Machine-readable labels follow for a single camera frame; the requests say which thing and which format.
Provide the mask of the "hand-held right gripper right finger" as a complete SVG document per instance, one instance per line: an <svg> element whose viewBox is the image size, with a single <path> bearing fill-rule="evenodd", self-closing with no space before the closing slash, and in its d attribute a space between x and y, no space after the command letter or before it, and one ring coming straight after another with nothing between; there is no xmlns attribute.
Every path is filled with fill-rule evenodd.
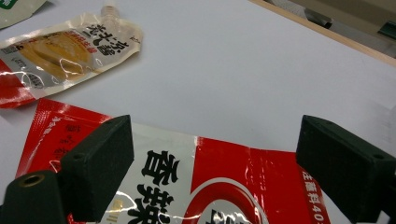
<svg viewBox="0 0 396 224"><path fill-rule="evenodd" d="M297 163L352 223L396 223L396 158L334 122L302 117Z"/></svg>

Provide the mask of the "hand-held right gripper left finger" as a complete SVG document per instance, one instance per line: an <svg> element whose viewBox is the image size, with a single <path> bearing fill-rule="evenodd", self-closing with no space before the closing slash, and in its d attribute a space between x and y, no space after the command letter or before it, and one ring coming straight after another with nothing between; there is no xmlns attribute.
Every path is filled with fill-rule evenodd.
<svg viewBox="0 0 396 224"><path fill-rule="evenodd" d="M66 212L78 222L99 222L133 161L131 118L102 123L61 158Z"/></svg>

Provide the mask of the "red and white sauce packet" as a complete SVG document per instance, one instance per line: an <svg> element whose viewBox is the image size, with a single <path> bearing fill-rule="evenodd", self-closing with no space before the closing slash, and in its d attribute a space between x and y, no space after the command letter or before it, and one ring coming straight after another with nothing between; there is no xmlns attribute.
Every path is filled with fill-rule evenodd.
<svg viewBox="0 0 396 224"><path fill-rule="evenodd" d="M292 152L138 124L132 132L134 162L98 224L331 224Z"/></svg>

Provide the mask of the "beige spout pouch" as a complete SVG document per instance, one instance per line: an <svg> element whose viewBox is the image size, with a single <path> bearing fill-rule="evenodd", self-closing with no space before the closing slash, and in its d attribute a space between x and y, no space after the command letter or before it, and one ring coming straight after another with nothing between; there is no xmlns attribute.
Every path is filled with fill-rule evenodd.
<svg viewBox="0 0 396 224"><path fill-rule="evenodd" d="M0 42L0 108L15 108L69 89L141 49L142 31L112 3L99 15Z"/></svg>

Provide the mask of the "green object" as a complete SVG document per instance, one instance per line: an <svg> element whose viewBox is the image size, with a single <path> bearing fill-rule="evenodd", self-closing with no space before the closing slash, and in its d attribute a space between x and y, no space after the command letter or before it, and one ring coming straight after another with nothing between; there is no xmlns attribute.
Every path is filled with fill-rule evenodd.
<svg viewBox="0 0 396 224"><path fill-rule="evenodd" d="M393 40L396 40L396 22L394 21L385 22L378 30L378 33L383 36L389 37Z"/></svg>

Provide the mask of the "dark metal object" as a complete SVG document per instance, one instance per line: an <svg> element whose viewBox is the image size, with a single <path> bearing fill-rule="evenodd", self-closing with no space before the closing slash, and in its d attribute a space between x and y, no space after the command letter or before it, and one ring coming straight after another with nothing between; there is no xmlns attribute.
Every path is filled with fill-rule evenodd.
<svg viewBox="0 0 396 224"><path fill-rule="evenodd" d="M329 29L332 26L331 18L326 17L320 13L317 13L316 11L306 8L304 10L304 14L309 21L313 22L316 25L319 25L326 29Z"/></svg>

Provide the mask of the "green and white packet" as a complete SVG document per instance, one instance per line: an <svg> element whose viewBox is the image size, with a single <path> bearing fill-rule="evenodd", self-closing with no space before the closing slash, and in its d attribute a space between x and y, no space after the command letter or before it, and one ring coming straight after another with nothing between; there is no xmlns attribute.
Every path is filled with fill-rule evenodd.
<svg viewBox="0 0 396 224"><path fill-rule="evenodd" d="M0 0L0 29L30 18L47 0Z"/></svg>

